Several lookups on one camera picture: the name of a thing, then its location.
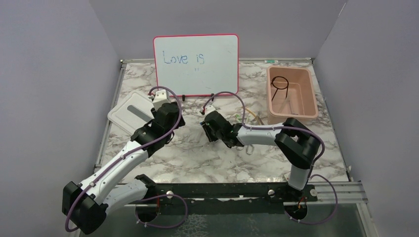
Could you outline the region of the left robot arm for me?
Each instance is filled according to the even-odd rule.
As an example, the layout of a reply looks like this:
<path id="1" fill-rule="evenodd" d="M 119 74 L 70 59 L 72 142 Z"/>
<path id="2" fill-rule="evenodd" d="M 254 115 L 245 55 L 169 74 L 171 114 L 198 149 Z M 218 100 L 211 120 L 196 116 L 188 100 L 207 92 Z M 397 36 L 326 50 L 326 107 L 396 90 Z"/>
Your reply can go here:
<path id="1" fill-rule="evenodd" d="M 70 181 L 64 187 L 62 212 L 67 232 L 91 234 L 115 210 L 136 200 L 148 203 L 155 198 L 154 182 L 149 178 L 117 186 L 136 166 L 168 144 L 174 130 L 185 125 L 179 102 L 154 103 L 151 111 L 153 119 L 136 129 L 110 162 L 81 182 Z"/>

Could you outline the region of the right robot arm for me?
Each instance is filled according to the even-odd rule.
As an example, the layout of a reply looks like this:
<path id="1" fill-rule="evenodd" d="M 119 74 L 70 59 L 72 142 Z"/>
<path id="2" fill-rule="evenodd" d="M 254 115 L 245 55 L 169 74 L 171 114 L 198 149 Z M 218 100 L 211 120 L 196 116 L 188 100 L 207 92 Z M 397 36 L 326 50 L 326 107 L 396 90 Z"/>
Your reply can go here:
<path id="1" fill-rule="evenodd" d="M 322 139 L 295 118 L 273 125 L 231 124 L 219 112 L 205 116 L 201 126 L 209 141 L 222 141 L 227 147 L 267 145 L 278 147 L 291 163 L 286 197 L 297 201 L 305 194 L 305 186 L 314 162 L 323 154 Z"/>

